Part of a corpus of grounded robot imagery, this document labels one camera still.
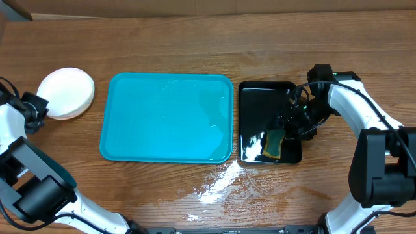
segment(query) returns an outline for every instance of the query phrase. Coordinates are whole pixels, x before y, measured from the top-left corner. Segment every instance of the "table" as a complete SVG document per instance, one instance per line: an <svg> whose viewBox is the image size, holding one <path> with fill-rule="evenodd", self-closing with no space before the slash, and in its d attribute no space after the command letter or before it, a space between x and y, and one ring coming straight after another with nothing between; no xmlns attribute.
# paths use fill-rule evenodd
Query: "table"
<svg viewBox="0 0 416 234"><path fill-rule="evenodd" d="M314 224L348 193L356 138L332 116L298 165L237 159L237 89L242 81L306 82L314 64L355 71L369 94L404 125L416 125L416 12L330 12L189 18L9 22L1 75L36 92L54 70L89 73L96 96L75 119L47 119L30 136L62 164L80 191L144 227L234 228ZM109 82L124 71L218 73L234 85L233 154L221 165L112 162L99 153ZM397 211L410 212L414 202ZM412 233L412 219L383 216L378 233ZM3 233L18 230L0 219ZM77 233L52 225L37 233Z"/></svg>

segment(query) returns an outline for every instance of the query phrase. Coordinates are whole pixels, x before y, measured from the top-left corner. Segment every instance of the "teal tray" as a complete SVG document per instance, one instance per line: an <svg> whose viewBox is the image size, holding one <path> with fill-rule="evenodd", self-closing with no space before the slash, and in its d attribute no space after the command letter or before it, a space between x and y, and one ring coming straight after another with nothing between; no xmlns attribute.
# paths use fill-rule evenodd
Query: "teal tray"
<svg viewBox="0 0 416 234"><path fill-rule="evenodd" d="M232 136L227 77L123 72L110 82L99 150L112 161L220 164Z"/></svg>

